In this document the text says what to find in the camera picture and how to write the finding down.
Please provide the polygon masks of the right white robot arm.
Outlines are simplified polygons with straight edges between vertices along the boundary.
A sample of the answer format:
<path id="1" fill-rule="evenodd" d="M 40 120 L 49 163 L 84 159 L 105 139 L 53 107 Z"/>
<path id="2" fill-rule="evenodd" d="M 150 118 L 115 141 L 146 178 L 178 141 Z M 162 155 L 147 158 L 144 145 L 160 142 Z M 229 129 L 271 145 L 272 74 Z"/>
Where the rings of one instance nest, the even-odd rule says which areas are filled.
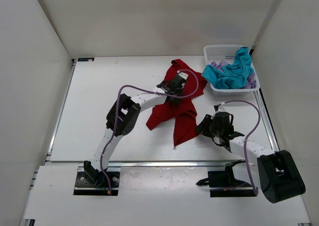
<path id="1" fill-rule="evenodd" d="M 257 188 L 273 204 L 304 194 L 306 187 L 292 155 L 249 141 L 234 130 L 233 119 L 228 112 L 216 112 L 196 126 L 196 132 L 216 146 L 242 157 L 227 163 L 223 171 L 209 171 L 197 186 L 209 186 L 211 197 L 253 197 Z"/>

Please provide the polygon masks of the red t-shirt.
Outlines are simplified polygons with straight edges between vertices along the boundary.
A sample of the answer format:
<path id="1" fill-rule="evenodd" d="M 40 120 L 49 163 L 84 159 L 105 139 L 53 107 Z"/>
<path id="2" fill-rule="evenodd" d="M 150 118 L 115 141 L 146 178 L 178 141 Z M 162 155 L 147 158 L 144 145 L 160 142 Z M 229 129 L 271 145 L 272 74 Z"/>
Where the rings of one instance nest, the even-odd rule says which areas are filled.
<path id="1" fill-rule="evenodd" d="M 195 131 L 197 111 L 192 99 L 203 95 L 207 81 L 201 76 L 201 73 L 195 72 L 194 74 L 196 76 L 188 75 L 183 94 L 188 95 L 194 90 L 196 93 L 186 99 L 180 99 L 179 103 L 167 102 L 155 106 L 146 122 L 148 129 L 153 130 L 161 123 L 174 118 L 173 145 L 175 147 L 198 135 Z"/>

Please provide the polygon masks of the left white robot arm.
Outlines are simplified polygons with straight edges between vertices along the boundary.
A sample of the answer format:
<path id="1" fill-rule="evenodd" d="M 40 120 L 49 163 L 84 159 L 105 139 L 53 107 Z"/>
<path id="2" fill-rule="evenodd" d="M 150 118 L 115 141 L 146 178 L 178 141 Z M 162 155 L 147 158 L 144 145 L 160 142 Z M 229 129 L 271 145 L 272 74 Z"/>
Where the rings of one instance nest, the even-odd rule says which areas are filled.
<path id="1" fill-rule="evenodd" d="M 118 97 L 107 114 L 103 138 L 93 158 L 84 162 L 84 175 L 89 184 L 97 187 L 110 182 L 106 169 L 119 141 L 132 132 L 140 113 L 169 100 L 179 100 L 187 78 L 188 74 L 179 72 L 173 80 L 162 82 L 153 90 L 132 85 L 120 88 Z"/>

